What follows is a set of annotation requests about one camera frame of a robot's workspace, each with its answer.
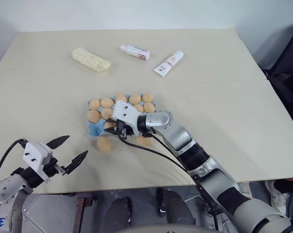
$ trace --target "brown egg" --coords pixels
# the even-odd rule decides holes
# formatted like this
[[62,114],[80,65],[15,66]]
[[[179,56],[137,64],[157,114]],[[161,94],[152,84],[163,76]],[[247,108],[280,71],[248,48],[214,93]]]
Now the brown egg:
[[100,104],[104,108],[111,108],[113,106],[114,102],[113,102],[113,100],[111,98],[103,98],[100,101]]
[[96,124],[101,119],[101,115],[99,112],[97,112],[95,110],[91,110],[87,113],[87,119],[90,122],[93,122]]
[[97,110],[98,108],[100,108],[100,100],[98,99],[94,99],[92,101],[89,102],[89,109],[90,110]]
[[136,138],[136,142],[138,145],[143,147],[149,147],[152,145],[152,140],[149,137],[138,136]]
[[137,94],[133,94],[129,96],[129,102],[132,103],[133,105],[140,103],[141,101],[141,96]]
[[146,113],[154,113],[155,112],[155,106],[153,103],[145,103],[143,105],[143,109]]
[[112,117],[112,109],[111,108],[102,109],[101,116],[105,120],[111,118]]
[[107,128],[114,128],[116,126],[116,123],[114,122],[106,122],[103,126],[104,129],[107,129]]
[[151,103],[154,100],[154,95],[151,93],[143,94],[142,101],[145,103]]
[[135,104],[134,107],[137,109],[138,112],[143,113],[143,106],[139,104]]
[[115,102],[118,102],[119,100],[124,101],[127,103],[127,98],[124,94],[117,94],[115,97]]
[[103,153],[108,153],[111,151],[112,143],[111,139],[106,136],[100,136],[97,139],[97,149]]

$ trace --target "shoe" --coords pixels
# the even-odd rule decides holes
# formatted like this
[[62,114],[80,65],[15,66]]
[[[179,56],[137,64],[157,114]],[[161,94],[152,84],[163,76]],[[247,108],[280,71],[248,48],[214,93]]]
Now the shoe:
[[249,186],[249,182],[239,182],[238,185],[240,187],[241,193],[247,198],[252,199],[252,192]]
[[271,206],[277,209],[282,214],[287,213],[287,199],[289,197],[288,193],[280,193],[274,187],[275,181],[265,181],[265,186],[271,194]]

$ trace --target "blue egg carton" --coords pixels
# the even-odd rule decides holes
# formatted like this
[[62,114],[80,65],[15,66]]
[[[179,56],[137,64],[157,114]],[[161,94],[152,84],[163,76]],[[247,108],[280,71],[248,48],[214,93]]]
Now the blue egg carton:
[[[125,96],[127,98],[127,103],[133,106],[133,104],[129,103],[129,101],[128,101],[129,97],[130,97],[130,94],[125,94]],[[111,99],[113,100],[114,103],[115,103],[115,97],[116,96],[111,97]],[[155,111],[156,111],[156,102],[152,101],[151,103],[154,104]],[[145,102],[140,101],[140,103],[138,103],[138,104],[143,106],[145,104]],[[100,112],[100,114],[101,114],[101,111],[103,109],[104,108],[101,106],[100,108],[97,109],[97,111]],[[97,123],[93,123],[93,122],[88,121],[88,136],[89,137],[98,137],[98,136],[101,136],[101,135],[108,134],[107,132],[105,132],[105,130],[103,128],[103,126],[104,126],[104,124],[106,122],[107,122],[107,120],[105,120],[103,118],[101,118]]]

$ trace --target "floor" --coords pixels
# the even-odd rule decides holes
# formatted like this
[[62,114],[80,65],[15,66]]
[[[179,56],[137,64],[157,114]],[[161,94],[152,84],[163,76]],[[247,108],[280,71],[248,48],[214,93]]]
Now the floor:
[[[177,192],[191,210],[196,224],[214,229],[213,217],[205,213],[204,201],[195,186],[165,187]],[[113,200],[130,197],[133,205],[132,226],[167,223],[166,217],[156,212],[156,189],[139,188],[97,191],[68,195],[30,195],[23,205],[23,233],[69,233],[73,230],[78,197],[93,197],[95,205],[84,210],[81,233],[98,233],[100,224]],[[222,232],[236,233],[225,215],[219,216]]]

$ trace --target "table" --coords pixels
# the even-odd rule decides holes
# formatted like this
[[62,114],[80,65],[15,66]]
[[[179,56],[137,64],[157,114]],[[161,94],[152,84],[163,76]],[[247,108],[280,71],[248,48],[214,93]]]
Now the table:
[[[150,60],[123,54],[120,44],[150,50]],[[77,47],[111,61],[111,70],[73,61]],[[176,50],[185,56],[165,77],[152,71]],[[293,122],[234,29],[19,33],[0,63],[0,158],[18,138],[47,142],[68,134],[53,155],[67,165],[88,149],[85,161],[35,193],[193,184],[157,155],[118,140],[102,154],[87,137],[90,99],[147,92],[237,181],[293,177]],[[8,156],[0,179],[18,166],[26,166],[21,148]]]

